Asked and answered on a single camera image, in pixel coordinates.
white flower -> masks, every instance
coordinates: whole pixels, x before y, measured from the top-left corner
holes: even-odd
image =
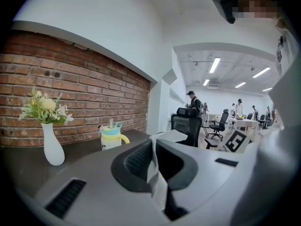
[[[67,116],[66,115],[66,111],[67,110],[67,106],[63,105],[63,106],[59,106],[59,108],[57,109],[57,112],[60,114],[60,115],[64,115],[64,116]]]
[[[42,107],[42,109],[54,111],[55,110],[55,102],[52,99],[44,98],[44,99],[42,99],[41,107]]]
[[[37,90],[37,93],[36,93],[37,97],[42,97],[42,92]]]
[[[71,116],[72,116],[72,114],[67,115],[66,120],[64,122],[64,126],[66,126],[69,121],[73,121],[74,120],[74,118],[72,118]]]

black slot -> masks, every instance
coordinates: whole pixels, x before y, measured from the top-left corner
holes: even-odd
[[[46,207],[46,209],[58,218],[63,218],[71,207],[86,182],[78,179],[72,180]]]

white table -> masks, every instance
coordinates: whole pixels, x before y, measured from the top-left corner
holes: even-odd
[[[214,115],[214,116],[218,116],[219,118],[221,118],[221,115],[208,113],[208,114],[206,114],[206,116],[207,116],[207,123],[209,123],[209,115]]]
[[[237,120],[236,118],[228,118],[228,125],[227,125],[227,130],[226,130],[226,134],[228,133],[228,129],[230,127],[230,124],[232,124],[232,122],[234,122],[236,129],[240,128],[240,127],[244,127],[245,131],[247,127],[258,127],[259,126],[259,121],[253,121],[253,120],[249,120],[249,119],[243,119],[241,120]]]

office chair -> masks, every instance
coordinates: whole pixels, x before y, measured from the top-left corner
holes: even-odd
[[[220,122],[214,121],[214,125],[209,125],[209,127],[214,130],[214,133],[208,133],[209,135],[213,135],[211,139],[213,139],[215,136],[218,136],[222,140],[223,136],[220,134],[220,131],[225,130],[225,123],[228,116],[228,109],[224,109]]]
[[[187,139],[177,143],[198,147],[198,135],[202,125],[202,119],[197,117],[195,108],[178,108],[177,114],[171,116],[171,130],[177,130],[185,135]]]

ceiling light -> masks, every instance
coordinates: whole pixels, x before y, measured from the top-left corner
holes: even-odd
[[[237,85],[235,88],[241,87],[245,84],[246,82],[242,82],[241,84]]]
[[[221,60],[221,58],[215,58],[213,65],[211,67],[211,70],[209,71],[209,73],[214,73],[219,61]]]
[[[269,69],[270,69],[269,67],[265,68],[263,71],[261,71],[258,74],[254,75],[253,78],[258,77],[259,75],[263,74],[264,72],[268,71]]]
[[[264,89],[263,91],[267,91],[267,90],[270,90],[270,89],[273,89],[273,87],[272,88],[268,88],[268,89]]]
[[[205,83],[203,84],[204,86],[206,86],[208,84],[209,80],[205,80]]]

